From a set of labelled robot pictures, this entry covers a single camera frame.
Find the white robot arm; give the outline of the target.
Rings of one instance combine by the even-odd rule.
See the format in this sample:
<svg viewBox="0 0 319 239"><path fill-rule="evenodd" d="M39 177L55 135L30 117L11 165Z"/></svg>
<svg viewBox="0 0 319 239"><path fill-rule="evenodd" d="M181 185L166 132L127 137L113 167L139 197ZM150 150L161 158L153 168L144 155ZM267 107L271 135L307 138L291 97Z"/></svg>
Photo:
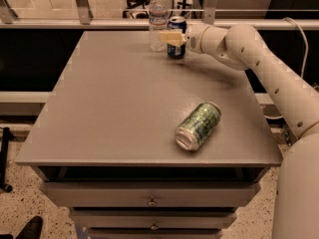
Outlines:
<svg viewBox="0 0 319 239"><path fill-rule="evenodd" d="M280 167L272 239L319 239L319 93L276 57L250 25L195 24L185 33L162 31L159 39L254 72L297 138Z"/></svg>

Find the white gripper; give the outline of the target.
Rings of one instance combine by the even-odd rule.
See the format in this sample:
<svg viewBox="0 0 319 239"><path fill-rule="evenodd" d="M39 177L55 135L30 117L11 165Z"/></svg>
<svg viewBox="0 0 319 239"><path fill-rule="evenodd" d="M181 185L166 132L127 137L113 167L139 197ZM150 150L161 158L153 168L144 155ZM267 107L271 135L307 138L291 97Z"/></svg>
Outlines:
<svg viewBox="0 0 319 239"><path fill-rule="evenodd" d="M179 31L160 31L159 39L176 47L185 44L191 52L201 54L201 39L207 28L207 24L192 24L186 28L185 34Z"/></svg>

